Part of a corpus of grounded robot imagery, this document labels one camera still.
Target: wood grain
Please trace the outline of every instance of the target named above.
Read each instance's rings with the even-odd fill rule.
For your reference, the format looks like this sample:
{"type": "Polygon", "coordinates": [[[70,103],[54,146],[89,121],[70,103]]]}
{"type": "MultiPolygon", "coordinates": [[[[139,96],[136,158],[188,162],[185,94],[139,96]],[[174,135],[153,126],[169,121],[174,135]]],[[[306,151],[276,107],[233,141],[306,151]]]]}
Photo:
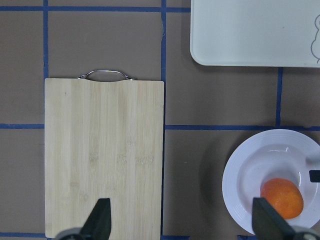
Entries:
{"type": "Polygon", "coordinates": [[[45,235],[110,198],[110,240],[159,240],[164,83],[45,80],[45,235]]]}

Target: white cutting board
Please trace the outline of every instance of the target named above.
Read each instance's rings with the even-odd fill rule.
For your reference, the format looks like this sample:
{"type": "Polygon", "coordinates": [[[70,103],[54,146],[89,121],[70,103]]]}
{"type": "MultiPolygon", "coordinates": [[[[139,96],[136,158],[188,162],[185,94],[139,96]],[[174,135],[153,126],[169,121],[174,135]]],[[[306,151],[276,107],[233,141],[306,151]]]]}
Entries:
{"type": "Polygon", "coordinates": [[[192,0],[190,52],[207,66],[320,67],[319,0],[192,0]]]}

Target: white plate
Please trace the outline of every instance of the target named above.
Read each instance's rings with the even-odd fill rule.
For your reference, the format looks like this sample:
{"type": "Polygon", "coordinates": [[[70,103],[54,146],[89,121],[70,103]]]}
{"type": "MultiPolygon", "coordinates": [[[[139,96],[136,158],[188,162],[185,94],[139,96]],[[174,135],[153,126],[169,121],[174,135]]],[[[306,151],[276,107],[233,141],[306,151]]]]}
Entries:
{"type": "Polygon", "coordinates": [[[244,141],[231,155],[223,172],[224,203],[233,219],[252,230],[252,201],[272,178],[285,178],[300,190],[302,213],[287,220],[291,226],[311,228],[320,219],[319,183],[310,182],[309,170],[320,170],[320,146],[306,135],[286,129],[260,132],[244,141]]]}

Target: orange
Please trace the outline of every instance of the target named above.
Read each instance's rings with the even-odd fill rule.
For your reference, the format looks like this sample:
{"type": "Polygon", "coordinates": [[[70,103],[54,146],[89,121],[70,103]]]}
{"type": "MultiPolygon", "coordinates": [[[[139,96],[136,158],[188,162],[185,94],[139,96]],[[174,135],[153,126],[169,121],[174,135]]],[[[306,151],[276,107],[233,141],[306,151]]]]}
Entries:
{"type": "Polygon", "coordinates": [[[287,179],[273,178],[260,190],[265,198],[284,219],[293,219],[304,209],[304,200],[296,185],[287,179]]]}

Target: wooden cutting board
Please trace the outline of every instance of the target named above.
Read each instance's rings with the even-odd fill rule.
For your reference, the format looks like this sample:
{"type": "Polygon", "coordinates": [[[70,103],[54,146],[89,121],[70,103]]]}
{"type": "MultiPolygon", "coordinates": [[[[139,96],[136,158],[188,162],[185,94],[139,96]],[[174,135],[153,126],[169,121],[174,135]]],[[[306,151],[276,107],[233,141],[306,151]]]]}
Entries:
{"type": "Polygon", "coordinates": [[[159,240],[164,83],[45,80],[45,235],[110,198],[110,240],[159,240]]]}

